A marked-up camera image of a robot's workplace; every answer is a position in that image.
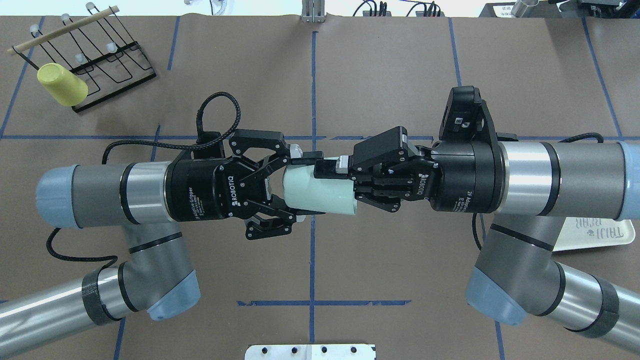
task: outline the white label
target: white label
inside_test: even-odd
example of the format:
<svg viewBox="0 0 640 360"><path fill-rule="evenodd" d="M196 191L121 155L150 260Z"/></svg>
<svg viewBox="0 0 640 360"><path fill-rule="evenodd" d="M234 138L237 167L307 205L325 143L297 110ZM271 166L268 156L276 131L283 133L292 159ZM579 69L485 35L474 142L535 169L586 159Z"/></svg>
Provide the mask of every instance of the white label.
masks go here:
<svg viewBox="0 0 640 360"><path fill-rule="evenodd" d="M513 17L511 9L513 9L513 5L498 5L493 7L493 12L497 17Z"/></svg>
<svg viewBox="0 0 640 360"><path fill-rule="evenodd" d="M231 196L231 205L233 206L242 206L238 201L238 195L236 192L236 184L234 182L234 177L227 177L227 182L229 183L229 195Z"/></svg>
<svg viewBox="0 0 640 360"><path fill-rule="evenodd" d="M631 220L566 218L554 251L628 244L636 238Z"/></svg>

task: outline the white rubber tip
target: white rubber tip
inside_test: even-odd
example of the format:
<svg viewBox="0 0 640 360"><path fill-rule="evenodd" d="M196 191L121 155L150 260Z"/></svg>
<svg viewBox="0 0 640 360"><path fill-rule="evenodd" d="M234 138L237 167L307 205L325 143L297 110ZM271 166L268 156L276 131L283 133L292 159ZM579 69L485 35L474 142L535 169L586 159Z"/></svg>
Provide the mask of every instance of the white rubber tip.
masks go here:
<svg viewBox="0 0 640 360"><path fill-rule="evenodd" d="M76 62L80 65L86 63L86 57L84 57L83 53L75 54L74 58L76 59Z"/></svg>
<svg viewBox="0 0 640 360"><path fill-rule="evenodd" d="M118 51L118 46L116 45L116 43L110 42L107 44L107 51L114 54L116 53L116 51Z"/></svg>

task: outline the black wire rack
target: black wire rack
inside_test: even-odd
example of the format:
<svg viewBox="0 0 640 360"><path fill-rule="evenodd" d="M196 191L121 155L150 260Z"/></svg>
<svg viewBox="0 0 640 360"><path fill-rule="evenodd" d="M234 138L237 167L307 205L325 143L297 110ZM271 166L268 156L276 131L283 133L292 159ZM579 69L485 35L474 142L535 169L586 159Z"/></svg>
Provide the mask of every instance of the black wire rack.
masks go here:
<svg viewBox="0 0 640 360"><path fill-rule="evenodd" d="M89 92L86 99L78 105L71 106L76 113L116 97L157 76L142 46L133 39L116 15L117 6L110 6L103 12L93 3L87 3L86 8L89 14L97 19L80 25L80 22L87 22L86 18L74 21L69 14L63 14L61 20L64 26L52 32L60 35L54 38L47 35L46 41L36 45L52 62L66 67L87 83ZM33 39L45 36L37 24L32 25L29 32ZM66 51L60 51L52 41L60 41L67 34L71 43L66 47ZM102 49L97 44L97 37L108 39ZM38 70L38 65L18 47L13 46L13 51ZM71 49L73 52L77 51L73 56L68 55Z"/></svg>

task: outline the white plate with holes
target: white plate with holes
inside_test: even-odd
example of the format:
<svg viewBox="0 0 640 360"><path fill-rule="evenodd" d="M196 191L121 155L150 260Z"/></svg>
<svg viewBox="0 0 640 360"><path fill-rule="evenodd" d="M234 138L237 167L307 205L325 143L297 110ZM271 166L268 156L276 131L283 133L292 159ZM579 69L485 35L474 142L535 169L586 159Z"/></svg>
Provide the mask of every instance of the white plate with holes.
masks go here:
<svg viewBox="0 0 640 360"><path fill-rule="evenodd" d="M244 360L375 360L370 344L253 345Z"/></svg>
<svg viewBox="0 0 640 360"><path fill-rule="evenodd" d="M625 245L636 238L631 220L566 218L554 251Z"/></svg>

